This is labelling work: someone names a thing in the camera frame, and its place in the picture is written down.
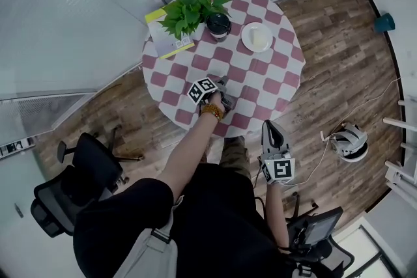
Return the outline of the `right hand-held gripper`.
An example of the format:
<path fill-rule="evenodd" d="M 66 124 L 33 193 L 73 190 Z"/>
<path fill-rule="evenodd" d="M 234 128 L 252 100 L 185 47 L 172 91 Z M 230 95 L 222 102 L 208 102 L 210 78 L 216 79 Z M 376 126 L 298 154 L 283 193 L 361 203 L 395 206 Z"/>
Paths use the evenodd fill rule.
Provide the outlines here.
<path fill-rule="evenodd" d="M 267 184 L 284 184 L 295 177 L 295 159 L 289 146 L 288 133 L 277 124 L 272 125 L 271 141 L 270 120 L 265 120 L 262 126 L 262 147 L 266 152 L 260 158 Z"/>

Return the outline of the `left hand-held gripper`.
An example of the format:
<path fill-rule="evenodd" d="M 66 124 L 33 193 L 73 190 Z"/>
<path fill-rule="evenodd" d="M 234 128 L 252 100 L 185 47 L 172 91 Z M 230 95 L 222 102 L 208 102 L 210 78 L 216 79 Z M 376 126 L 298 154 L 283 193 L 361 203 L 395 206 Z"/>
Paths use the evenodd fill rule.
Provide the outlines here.
<path fill-rule="evenodd" d="M 188 90 L 188 97 L 195 105 L 200 105 L 205 103 L 213 92 L 220 90 L 223 94 L 222 104 L 225 111 L 231 111 L 235 108 L 237 100 L 233 96 L 225 93 L 228 80 L 227 76 L 223 76 L 217 81 L 213 81 L 209 77 L 198 79 L 193 82 Z"/>

